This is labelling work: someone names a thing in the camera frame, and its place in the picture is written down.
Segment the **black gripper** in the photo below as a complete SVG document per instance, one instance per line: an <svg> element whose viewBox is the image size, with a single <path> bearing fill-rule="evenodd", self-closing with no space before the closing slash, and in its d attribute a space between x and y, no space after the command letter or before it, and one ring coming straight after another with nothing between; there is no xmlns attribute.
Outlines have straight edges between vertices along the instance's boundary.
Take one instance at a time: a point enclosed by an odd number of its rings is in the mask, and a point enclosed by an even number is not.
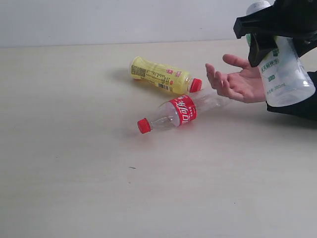
<svg viewBox="0 0 317 238"><path fill-rule="evenodd" d="M237 39L250 34L248 60L258 66L274 49L274 36L290 37L299 57L317 47L317 2L276 0L270 7L237 17L233 26Z"/></svg>

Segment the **person's open bare hand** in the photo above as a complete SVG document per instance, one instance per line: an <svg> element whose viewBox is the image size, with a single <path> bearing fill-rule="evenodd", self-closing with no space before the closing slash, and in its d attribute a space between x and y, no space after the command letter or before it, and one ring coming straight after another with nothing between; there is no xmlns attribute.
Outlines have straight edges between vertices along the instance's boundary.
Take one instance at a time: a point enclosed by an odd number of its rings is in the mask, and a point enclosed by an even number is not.
<svg viewBox="0 0 317 238"><path fill-rule="evenodd" d="M222 59L226 64L241 68L241 71L227 74L217 71L209 63L205 64L209 83L218 95L246 104L266 101L257 67L251 67L246 59L231 54L223 55Z"/></svg>

